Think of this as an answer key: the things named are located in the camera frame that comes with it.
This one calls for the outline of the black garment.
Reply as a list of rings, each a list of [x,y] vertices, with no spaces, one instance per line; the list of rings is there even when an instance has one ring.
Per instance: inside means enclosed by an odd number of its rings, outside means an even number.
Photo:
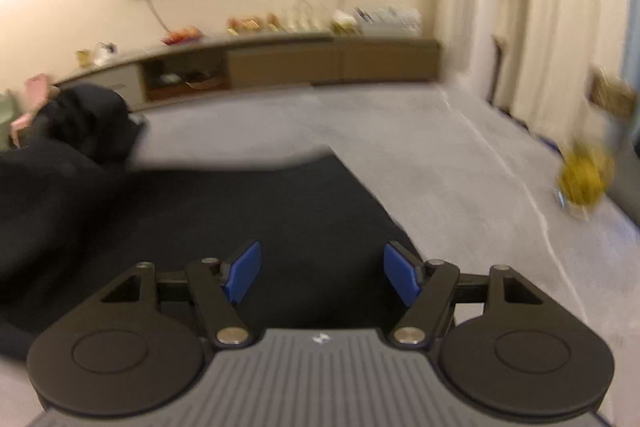
[[[44,114],[50,132],[1,155],[1,353],[34,340],[120,274],[226,260],[250,243],[262,267],[239,306],[251,332],[381,329],[405,303],[383,251],[407,233],[360,181],[393,152],[420,89],[350,87],[235,95],[131,117]]]

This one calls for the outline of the glass jar with yellow contents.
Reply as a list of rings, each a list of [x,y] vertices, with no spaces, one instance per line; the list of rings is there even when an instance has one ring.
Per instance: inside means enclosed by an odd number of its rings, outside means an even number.
[[[556,184],[559,204],[576,219],[588,221],[610,186],[613,154],[601,143],[574,141],[563,155]]]

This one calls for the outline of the long low TV cabinet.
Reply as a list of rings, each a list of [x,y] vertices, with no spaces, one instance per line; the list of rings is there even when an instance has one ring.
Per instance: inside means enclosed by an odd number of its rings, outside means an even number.
[[[301,35],[237,36],[164,46],[115,58],[56,83],[96,84],[133,110],[190,98],[288,86],[421,82],[438,78],[442,48],[432,39]]]

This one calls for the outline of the red fruit plate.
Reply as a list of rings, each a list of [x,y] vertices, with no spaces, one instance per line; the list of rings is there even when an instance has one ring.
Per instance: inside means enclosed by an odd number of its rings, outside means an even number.
[[[162,39],[165,46],[175,46],[180,43],[198,41],[203,37],[201,31],[196,27],[186,27],[179,30],[168,31]]]

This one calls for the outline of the white box on cabinet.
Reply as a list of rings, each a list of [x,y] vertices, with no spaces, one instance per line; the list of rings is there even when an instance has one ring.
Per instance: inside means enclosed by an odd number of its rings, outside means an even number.
[[[422,14],[415,8],[383,6],[371,11],[356,8],[355,18],[366,37],[420,38],[423,34]]]

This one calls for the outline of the gold ornaments on cabinet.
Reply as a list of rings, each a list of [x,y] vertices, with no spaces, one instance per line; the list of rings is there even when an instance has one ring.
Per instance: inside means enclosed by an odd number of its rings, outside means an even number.
[[[279,32],[283,30],[276,14],[268,13],[266,16],[248,16],[229,18],[227,30],[231,35],[254,35],[263,32]]]

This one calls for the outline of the pink plastic child chair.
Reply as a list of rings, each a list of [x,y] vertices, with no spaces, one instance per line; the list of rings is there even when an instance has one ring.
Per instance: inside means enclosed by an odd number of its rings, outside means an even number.
[[[39,74],[26,80],[27,110],[20,117],[17,117],[10,127],[10,138],[16,148],[20,148],[26,142],[26,136],[35,115],[51,98],[55,98],[59,93],[60,89],[55,87],[49,75]]]

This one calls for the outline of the clear glassware set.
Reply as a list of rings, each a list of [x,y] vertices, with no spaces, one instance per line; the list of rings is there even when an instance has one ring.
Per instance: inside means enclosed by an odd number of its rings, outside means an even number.
[[[284,11],[284,28],[288,32],[324,31],[326,9],[309,0],[294,0]]]

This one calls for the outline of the cream curtain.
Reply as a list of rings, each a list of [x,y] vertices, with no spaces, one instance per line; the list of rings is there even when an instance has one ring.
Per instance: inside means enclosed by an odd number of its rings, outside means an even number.
[[[639,0],[437,0],[442,79],[567,146],[623,128],[587,102],[596,72],[622,75]]]

